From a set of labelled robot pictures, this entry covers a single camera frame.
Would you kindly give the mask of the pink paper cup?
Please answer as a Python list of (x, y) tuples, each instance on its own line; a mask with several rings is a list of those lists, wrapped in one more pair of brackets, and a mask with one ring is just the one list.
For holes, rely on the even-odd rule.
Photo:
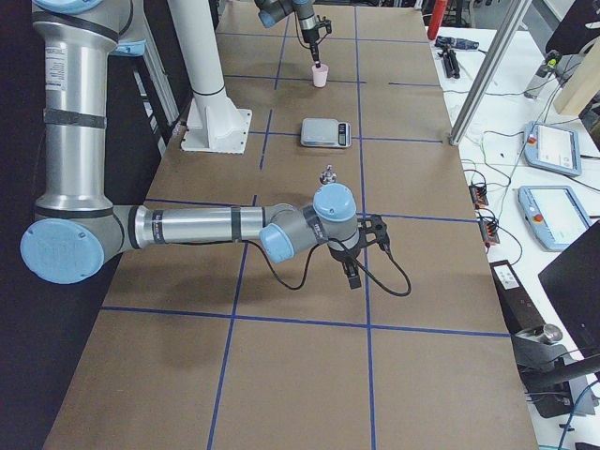
[(326, 64), (313, 65), (312, 71), (312, 83), (317, 88), (323, 88), (327, 84), (329, 67)]

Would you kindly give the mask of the clear glass sauce bottle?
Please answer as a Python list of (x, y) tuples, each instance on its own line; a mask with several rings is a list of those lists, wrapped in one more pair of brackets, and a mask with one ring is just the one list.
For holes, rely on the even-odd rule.
[(337, 178), (338, 178), (338, 176), (337, 176), (333, 166), (331, 164), (328, 164), (326, 166), (325, 170), (323, 172), (321, 172), (320, 183), (323, 186), (326, 186), (328, 184), (336, 183)]

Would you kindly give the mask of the grey digital kitchen scale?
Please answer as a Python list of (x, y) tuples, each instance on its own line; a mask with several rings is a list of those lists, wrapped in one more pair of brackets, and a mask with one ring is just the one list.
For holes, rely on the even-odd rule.
[(352, 145), (351, 124), (333, 118), (305, 118), (300, 143), (305, 147), (348, 148)]

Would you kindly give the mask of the red cylinder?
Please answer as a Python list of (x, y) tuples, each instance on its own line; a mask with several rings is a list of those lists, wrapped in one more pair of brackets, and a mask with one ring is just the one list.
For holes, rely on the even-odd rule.
[(427, 28), (427, 38), (435, 40), (439, 29), (443, 23), (443, 17), (448, 5), (448, 0), (436, 0), (431, 12), (430, 21)]

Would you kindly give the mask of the black tripod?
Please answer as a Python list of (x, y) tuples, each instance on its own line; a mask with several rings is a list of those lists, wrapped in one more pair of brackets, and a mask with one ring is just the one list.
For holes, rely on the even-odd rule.
[(438, 55), (442, 59), (444, 74), (448, 79), (460, 78), (460, 67), (454, 49), (449, 44), (440, 47)]

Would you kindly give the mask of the near orange connector block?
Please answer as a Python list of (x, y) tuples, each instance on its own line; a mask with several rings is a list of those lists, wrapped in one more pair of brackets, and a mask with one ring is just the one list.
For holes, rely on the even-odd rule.
[(480, 217), (478, 219), (479, 230), (482, 240), (487, 248), (498, 245), (500, 238), (498, 235), (498, 221), (493, 217)]

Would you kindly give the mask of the orange connector block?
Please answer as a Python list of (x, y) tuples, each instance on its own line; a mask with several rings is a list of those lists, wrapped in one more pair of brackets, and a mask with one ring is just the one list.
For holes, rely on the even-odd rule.
[(469, 185), (469, 192), (472, 199), (472, 204), (475, 210), (486, 208), (488, 206), (487, 188), (484, 186), (477, 186), (475, 184)]
[(487, 248), (498, 245), (500, 238), (498, 235), (498, 221), (493, 217), (480, 217), (478, 219), (479, 230), (482, 240)]

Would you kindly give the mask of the far orange connector block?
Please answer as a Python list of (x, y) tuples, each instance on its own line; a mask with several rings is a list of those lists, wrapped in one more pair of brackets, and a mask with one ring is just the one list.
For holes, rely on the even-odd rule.
[(477, 186), (475, 184), (469, 185), (469, 192), (472, 199), (472, 204), (475, 210), (486, 208), (488, 206), (487, 188), (484, 186)]

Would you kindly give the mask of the black box with label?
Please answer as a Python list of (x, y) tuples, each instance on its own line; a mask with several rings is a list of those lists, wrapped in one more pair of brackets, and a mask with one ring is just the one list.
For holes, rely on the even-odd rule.
[(491, 262), (502, 315), (511, 335), (542, 326), (545, 321), (507, 260)]

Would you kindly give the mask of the near teach pendant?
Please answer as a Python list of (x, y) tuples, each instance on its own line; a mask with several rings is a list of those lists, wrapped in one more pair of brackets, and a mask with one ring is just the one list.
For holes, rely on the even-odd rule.
[(523, 186), (517, 199), (533, 235), (548, 251), (567, 249), (593, 225), (569, 186)]

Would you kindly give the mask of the teach pendant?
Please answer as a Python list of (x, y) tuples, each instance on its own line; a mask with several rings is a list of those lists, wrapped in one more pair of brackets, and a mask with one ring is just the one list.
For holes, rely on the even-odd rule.
[(524, 129), (524, 157), (533, 167), (577, 177), (582, 174), (578, 133), (532, 121)]
[(523, 186), (517, 199), (533, 235), (548, 251), (567, 249), (593, 225), (569, 186)]

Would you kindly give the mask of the black monitor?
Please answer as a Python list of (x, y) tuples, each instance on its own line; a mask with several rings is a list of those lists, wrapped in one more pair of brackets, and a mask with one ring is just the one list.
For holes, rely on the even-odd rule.
[(585, 356), (599, 352), (599, 224), (594, 223), (538, 278), (550, 304)]

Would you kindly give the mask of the wooden board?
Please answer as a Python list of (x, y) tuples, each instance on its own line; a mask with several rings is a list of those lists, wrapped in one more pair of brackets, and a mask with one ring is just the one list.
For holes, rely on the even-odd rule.
[(599, 91), (599, 37), (587, 44), (585, 34), (588, 31), (599, 30), (599, 8), (594, 12), (594, 18), (570, 32), (573, 44), (581, 47), (580, 53), (588, 49), (581, 63), (563, 86), (561, 93), (554, 101), (557, 113), (564, 115), (579, 115), (586, 105)]

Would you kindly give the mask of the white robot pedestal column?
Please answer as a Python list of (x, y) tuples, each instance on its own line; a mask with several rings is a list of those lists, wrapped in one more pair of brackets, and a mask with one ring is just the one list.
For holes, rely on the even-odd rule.
[(193, 93), (182, 149), (242, 154), (252, 111), (238, 109), (228, 97), (207, 1), (168, 3)]

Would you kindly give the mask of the aluminium frame post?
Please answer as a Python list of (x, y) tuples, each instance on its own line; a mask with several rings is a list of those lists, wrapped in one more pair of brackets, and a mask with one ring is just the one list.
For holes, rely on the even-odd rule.
[(449, 143), (458, 146), (465, 136), (467, 129), (473, 120), (475, 113), (483, 100), (488, 86), (506, 53), (516, 31), (519, 29), (532, 0), (514, 0), (507, 9), (506, 16), (497, 30), (491, 45), (484, 58), (482, 66), (473, 81), (472, 87), (465, 99), (463, 106), (457, 116), (455, 124), (452, 126)]

